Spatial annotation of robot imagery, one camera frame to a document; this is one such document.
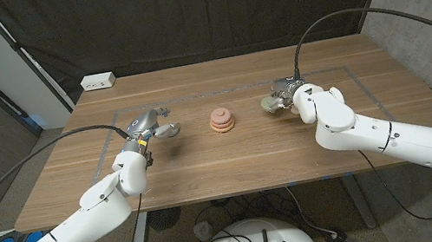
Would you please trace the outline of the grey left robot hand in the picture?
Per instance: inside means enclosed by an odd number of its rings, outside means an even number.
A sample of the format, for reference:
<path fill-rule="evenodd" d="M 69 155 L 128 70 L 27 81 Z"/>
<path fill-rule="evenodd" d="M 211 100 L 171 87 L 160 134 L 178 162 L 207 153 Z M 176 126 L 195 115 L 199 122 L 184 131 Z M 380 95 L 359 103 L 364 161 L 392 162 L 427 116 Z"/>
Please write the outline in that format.
<path fill-rule="evenodd" d="M 150 138 L 165 139 L 178 134 L 180 131 L 179 123 L 169 123 L 162 126 L 158 123 L 159 117 L 167 117 L 169 113 L 170 110 L 167 108 L 154 108 L 137 116 L 126 130 L 128 139 L 122 151 L 144 154 L 147 151 Z"/>

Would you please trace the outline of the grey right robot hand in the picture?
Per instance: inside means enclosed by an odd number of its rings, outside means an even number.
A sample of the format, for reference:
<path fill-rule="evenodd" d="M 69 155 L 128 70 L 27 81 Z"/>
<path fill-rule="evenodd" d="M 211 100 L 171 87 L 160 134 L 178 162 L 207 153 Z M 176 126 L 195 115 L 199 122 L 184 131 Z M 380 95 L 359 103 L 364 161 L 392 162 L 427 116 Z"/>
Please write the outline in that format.
<path fill-rule="evenodd" d="M 294 93 L 304 84 L 303 78 L 295 78 L 294 76 L 273 81 L 270 95 L 264 98 L 265 110 L 273 114 L 279 109 L 289 108 L 293 104 Z"/>

